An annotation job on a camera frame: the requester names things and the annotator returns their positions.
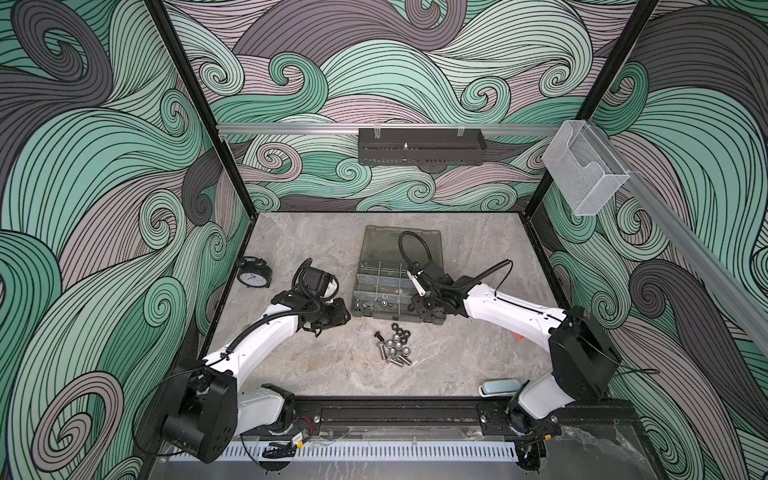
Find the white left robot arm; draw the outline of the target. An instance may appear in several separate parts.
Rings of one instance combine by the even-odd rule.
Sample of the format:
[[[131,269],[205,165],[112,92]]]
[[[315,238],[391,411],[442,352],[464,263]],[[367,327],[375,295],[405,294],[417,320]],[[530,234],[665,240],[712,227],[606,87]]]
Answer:
[[[338,296],[339,281],[306,260],[291,287],[223,347],[202,359],[181,362],[167,379],[160,414],[161,439],[211,463],[231,440],[257,428],[285,434],[294,422],[295,395],[266,383],[253,392],[246,380],[266,357],[298,331],[319,335],[351,319]]]

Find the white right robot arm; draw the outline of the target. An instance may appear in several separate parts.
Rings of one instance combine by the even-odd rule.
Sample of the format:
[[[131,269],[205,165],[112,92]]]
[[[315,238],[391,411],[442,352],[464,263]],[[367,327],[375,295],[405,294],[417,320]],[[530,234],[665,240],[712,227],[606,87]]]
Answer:
[[[602,400],[621,364],[606,331],[581,307],[546,307],[504,294],[484,279],[513,262],[505,259],[480,274],[452,279],[432,260],[406,267],[416,289],[412,310],[427,321],[438,313],[482,320],[541,347],[551,370],[528,381],[507,406],[513,430],[524,433],[553,425],[551,414],[573,403]]]

